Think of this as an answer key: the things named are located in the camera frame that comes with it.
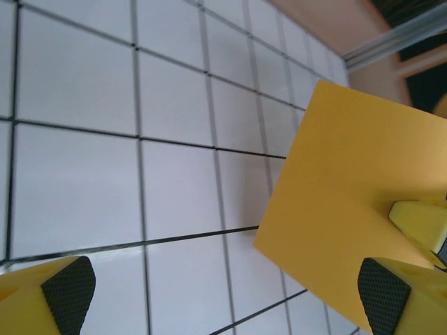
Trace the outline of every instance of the yellow plastic block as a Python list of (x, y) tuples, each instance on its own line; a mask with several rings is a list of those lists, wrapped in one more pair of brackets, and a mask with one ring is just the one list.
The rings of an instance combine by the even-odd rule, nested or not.
[(389, 217), (434, 265), (446, 268), (447, 201), (399, 201)]
[(87, 257), (68, 257), (0, 276), (0, 334), (79, 334), (95, 278)]
[(358, 289), (374, 334), (446, 333), (447, 274), (368, 258), (359, 273)]
[(400, 200), (445, 200), (447, 120), (319, 81), (254, 246), (352, 323), (368, 257), (432, 267), (390, 222)]

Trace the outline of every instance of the yellow cardboard sheet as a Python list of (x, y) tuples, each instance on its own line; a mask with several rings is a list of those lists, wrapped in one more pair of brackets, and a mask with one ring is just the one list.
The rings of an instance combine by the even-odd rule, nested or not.
[(447, 120), (320, 81), (255, 247), (370, 331), (357, 289), (366, 257), (430, 263), (388, 220), (397, 200), (447, 191)]

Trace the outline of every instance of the yellow board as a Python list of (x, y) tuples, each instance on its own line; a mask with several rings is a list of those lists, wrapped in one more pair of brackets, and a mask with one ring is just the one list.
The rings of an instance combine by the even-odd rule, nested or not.
[(389, 221), (398, 200), (442, 200), (447, 120), (319, 81), (255, 247), (370, 330), (357, 288), (364, 258), (431, 267)]

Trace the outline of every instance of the white tile floor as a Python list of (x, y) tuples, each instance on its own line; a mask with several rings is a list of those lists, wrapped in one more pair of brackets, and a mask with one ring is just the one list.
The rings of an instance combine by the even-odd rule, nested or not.
[(0, 0), (0, 273), (88, 255), (83, 335), (353, 334), (252, 246), (344, 62), (267, 2), (203, 5)]

